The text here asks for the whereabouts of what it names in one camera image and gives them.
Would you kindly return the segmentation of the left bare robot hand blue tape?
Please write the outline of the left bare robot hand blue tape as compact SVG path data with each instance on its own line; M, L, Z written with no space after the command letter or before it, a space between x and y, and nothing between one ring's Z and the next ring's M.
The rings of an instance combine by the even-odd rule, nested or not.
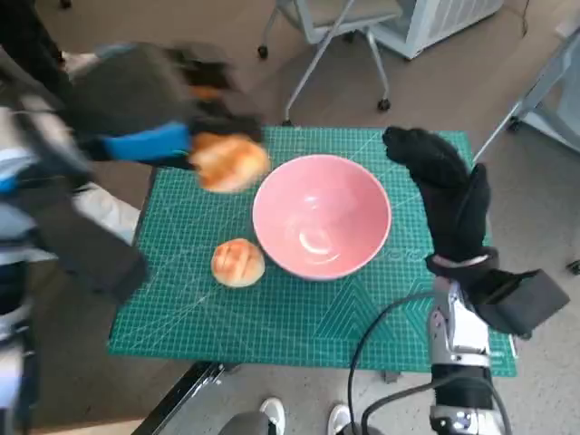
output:
M192 169L203 133L261 142L262 121L208 43L128 43L107 48L77 72L64 115L91 160Z

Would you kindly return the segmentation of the right black gloved robot hand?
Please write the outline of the right black gloved robot hand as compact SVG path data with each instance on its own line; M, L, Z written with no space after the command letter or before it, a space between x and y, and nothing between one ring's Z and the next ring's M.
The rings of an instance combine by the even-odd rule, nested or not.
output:
M490 203L485 166L468 168L449 142L423 129L389 127L382 140L387 158L405 167L420 191L434 254L453 263L484 256Z

